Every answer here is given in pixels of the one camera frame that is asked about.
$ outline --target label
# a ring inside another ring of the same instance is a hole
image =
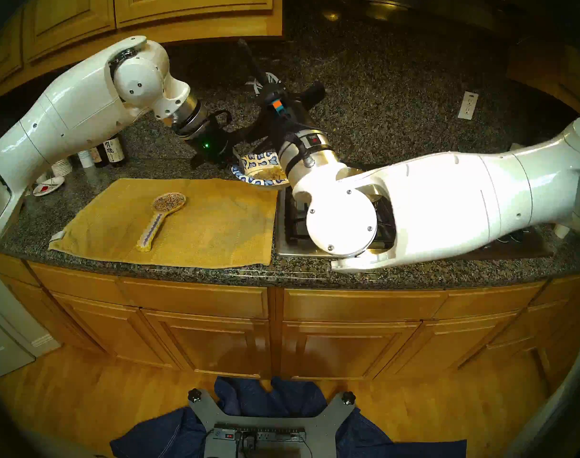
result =
[[[93,162],[101,162],[101,157],[99,157],[99,151],[97,150],[96,147],[92,147],[91,149],[89,149],[88,153],[91,154]]]
[[[110,162],[120,162],[124,159],[123,148],[117,137],[105,141],[103,147]]]

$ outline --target wall outlet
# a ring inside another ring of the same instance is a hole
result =
[[[471,120],[472,115],[474,114],[474,108],[477,105],[477,99],[477,94],[473,94],[472,92],[465,92],[464,99],[461,102],[460,113],[457,115],[457,118]]]

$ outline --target upper cabinet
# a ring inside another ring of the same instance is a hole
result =
[[[23,21],[25,61],[114,28],[114,0],[30,0]]]
[[[115,0],[115,9],[116,24],[123,27],[185,15],[271,10],[273,0]]]
[[[282,36],[282,0],[29,0],[0,33],[0,96],[133,35]]]
[[[506,76],[542,90],[580,114],[580,51],[572,46],[525,39],[510,48]]]
[[[23,66],[21,61],[21,17],[17,12],[0,33],[0,82]]]

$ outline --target denim fabric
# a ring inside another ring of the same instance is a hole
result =
[[[214,391],[228,415],[315,417],[326,408],[326,399],[312,382],[276,377],[271,386],[273,391],[267,393],[255,379],[218,377]],[[189,407],[183,407],[136,425],[112,440],[110,447],[118,458],[203,458],[205,427]],[[356,407],[336,433],[336,451],[338,458],[465,458],[466,441],[393,443]]]

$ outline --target cable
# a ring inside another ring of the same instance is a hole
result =
[[[313,452],[311,451],[311,447],[307,445],[307,448],[309,448],[309,453],[311,453],[311,458],[313,458]]]

